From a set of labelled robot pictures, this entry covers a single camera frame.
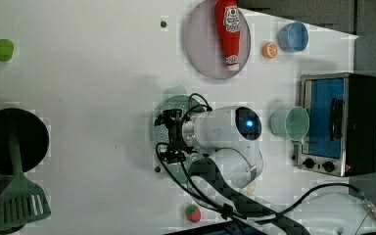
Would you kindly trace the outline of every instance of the oven door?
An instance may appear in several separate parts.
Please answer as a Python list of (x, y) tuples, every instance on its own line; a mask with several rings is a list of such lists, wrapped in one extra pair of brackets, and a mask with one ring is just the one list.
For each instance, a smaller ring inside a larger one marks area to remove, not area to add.
[(344, 80), (307, 80), (310, 86), (309, 132), (303, 145), (303, 153), (330, 159), (339, 159), (343, 135)]

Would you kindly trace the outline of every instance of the spatula handle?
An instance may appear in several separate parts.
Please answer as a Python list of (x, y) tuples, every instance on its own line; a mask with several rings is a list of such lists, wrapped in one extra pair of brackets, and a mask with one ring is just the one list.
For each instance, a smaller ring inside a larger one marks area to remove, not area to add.
[(8, 139), (9, 150), (11, 154), (12, 173), (13, 175), (24, 174), (21, 162), (20, 141), (18, 135), (18, 124), (13, 118), (8, 118)]

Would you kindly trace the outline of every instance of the bottle label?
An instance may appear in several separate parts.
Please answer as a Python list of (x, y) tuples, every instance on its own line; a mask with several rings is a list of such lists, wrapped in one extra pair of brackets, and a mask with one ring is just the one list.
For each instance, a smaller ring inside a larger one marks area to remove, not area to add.
[(232, 65), (232, 64), (238, 64), (239, 63), (239, 57), (238, 56), (235, 56), (235, 55), (232, 55), (228, 58), (225, 58), (225, 62), (228, 64), (228, 65)]
[(225, 8), (224, 25), (225, 29), (229, 32), (236, 32), (240, 30), (239, 10), (236, 6)]

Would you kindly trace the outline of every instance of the blue light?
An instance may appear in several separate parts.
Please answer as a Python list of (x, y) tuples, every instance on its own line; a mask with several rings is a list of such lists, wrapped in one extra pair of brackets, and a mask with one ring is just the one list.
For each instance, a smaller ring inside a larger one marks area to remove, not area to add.
[(251, 120), (246, 121), (246, 126), (252, 127), (253, 125), (255, 124)]

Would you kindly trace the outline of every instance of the toaster oven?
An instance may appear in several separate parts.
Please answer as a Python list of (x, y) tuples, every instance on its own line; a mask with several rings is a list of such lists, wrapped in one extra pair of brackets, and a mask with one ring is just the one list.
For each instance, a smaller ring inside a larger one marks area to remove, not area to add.
[(376, 172), (376, 77), (302, 75), (301, 106), (309, 132), (298, 168), (335, 176)]

